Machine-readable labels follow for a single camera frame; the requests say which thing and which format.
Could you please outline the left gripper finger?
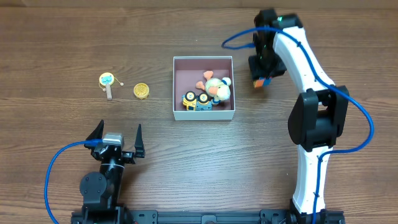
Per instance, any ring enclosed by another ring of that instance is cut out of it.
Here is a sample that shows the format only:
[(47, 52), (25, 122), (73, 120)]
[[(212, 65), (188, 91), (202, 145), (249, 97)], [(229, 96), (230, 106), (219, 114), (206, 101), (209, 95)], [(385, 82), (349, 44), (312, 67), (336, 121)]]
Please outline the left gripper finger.
[(136, 139), (135, 139), (135, 142), (134, 142), (134, 147), (135, 147), (134, 157), (145, 158), (146, 151), (144, 149), (144, 142), (143, 142), (143, 139), (142, 139), (142, 126), (141, 126), (141, 124), (139, 124), (138, 128), (137, 128), (137, 133), (136, 133)]
[(103, 129), (104, 129), (104, 120), (102, 119), (97, 125), (97, 127), (86, 138), (87, 143), (84, 144), (84, 147), (87, 149), (94, 149), (98, 145), (98, 143), (102, 141)]

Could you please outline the multicoloured puzzle cube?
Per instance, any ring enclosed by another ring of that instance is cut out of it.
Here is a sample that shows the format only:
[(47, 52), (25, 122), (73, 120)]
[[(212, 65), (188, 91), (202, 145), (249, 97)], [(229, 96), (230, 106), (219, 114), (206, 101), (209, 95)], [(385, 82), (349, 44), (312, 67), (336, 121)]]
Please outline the multicoloured puzzle cube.
[(259, 78), (253, 81), (254, 88), (264, 88), (271, 83), (272, 78)]

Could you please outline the white plush duck toy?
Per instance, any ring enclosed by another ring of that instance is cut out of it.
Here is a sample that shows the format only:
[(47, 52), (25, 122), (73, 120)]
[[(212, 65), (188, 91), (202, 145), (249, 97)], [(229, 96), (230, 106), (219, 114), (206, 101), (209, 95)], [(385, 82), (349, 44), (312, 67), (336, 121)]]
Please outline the white plush duck toy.
[(211, 70), (205, 71), (203, 76), (206, 79), (206, 82), (198, 81), (195, 84), (195, 88), (205, 91), (207, 95), (212, 97), (215, 104), (230, 99), (230, 86), (232, 81), (229, 77), (216, 78), (214, 77), (214, 72)]

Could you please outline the small wooden rattle drum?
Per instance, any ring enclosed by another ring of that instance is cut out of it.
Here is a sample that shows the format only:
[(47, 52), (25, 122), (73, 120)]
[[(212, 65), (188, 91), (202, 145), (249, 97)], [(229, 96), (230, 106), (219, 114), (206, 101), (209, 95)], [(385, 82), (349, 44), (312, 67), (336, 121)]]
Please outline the small wooden rattle drum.
[(111, 86), (115, 83), (119, 83), (120, 86), (124, 86), (123, 82), (120, 82), (112, 73), (105, 72), (99, 76), (98, 85), (103, 92), (106, 93), (107, 100), (111, 101), (113, 99)]

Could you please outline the yellow round gear toy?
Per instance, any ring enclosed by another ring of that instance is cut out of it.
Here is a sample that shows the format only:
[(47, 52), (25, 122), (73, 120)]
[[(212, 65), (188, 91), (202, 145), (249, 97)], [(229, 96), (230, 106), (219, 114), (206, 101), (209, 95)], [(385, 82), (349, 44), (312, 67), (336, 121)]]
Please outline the yellow round gear toy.
[(149, 86), (145, 83), (138, 83), (133, 88), (133, 94), (140, 100), (146, 99), (150, 94)]

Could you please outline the yellow grey toy truck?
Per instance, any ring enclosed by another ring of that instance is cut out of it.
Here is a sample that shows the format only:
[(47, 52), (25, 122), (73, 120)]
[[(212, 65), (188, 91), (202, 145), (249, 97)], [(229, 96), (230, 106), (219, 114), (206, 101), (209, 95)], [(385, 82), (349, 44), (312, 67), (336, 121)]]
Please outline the yellow grey toy truck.
[(213, 107), (207, 93), (197, 95), (193, 91), (188, 91), (182, 96), (182, 104), (187, 111), (211, 111)]

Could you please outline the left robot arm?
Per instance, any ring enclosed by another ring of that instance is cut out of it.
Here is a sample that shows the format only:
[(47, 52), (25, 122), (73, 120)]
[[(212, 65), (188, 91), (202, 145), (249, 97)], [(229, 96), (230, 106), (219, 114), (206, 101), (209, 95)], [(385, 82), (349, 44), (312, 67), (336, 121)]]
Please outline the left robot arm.
[(103, 129), (104, 121), (101, 120), (84, 144), (91, 156), (101, 164), (98, 172), (90, 172), (81, 179), (83, 205), (80, 212), (72, 213), (72, 224), (136, 222), (130, 210), (118, 200), (124, 166), (134, 164), (135, 158), (144, 158), (146, 154), (142, 126), (137, 128), (134, 152), (123, 149), (124, 137), (121, 133), (104, 134)]

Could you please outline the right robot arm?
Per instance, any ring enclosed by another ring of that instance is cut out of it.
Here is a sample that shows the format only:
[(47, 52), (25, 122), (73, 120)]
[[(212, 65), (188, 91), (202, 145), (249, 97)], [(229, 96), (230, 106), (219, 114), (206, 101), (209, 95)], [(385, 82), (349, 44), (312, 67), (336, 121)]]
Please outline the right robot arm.
[(334, 82), (311, 50), (296, 14), (278, 16), (261, 10), (254, 18), (256, 54), (248, 58), (254, 87), (290, 74), (299, 95), (288, 118), (291, 140), (297, 145), (297, 183), (287, 223), (343, 223), (342, 212), (326, 210), (323, 197), (329, 152), (342, 135), (348, 100), (327, 87)]

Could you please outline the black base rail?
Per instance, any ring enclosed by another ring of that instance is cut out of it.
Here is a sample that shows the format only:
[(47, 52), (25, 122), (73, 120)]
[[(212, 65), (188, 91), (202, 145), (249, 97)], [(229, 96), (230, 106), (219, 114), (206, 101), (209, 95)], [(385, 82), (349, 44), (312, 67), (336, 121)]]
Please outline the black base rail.
[(178, 223), (311, 223), (312, 215), (296, 215), (293, 211), (265, 209), (258, 212), (158, 212), (157, 210), (132, 210), (128, 215), (118, 213), (106, 215), (84, 215), (72, 213), (71, 223), (137, 223), (137, 224), (178, 224)]

